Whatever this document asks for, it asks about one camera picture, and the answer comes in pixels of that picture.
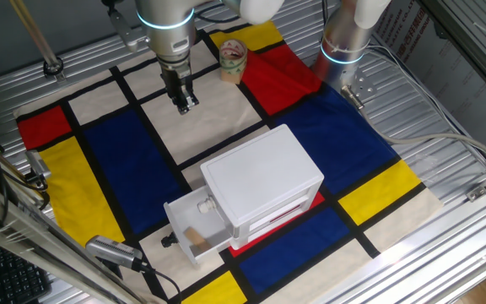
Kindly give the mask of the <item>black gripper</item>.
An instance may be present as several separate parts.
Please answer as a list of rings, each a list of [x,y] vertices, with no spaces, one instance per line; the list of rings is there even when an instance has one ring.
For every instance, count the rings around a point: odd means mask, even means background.
[[[181,115],[189,112],[199,101],[192,89],[192,70],[189,62],[181,65],[161,64],[162,78],[165,82],[168,96]]]

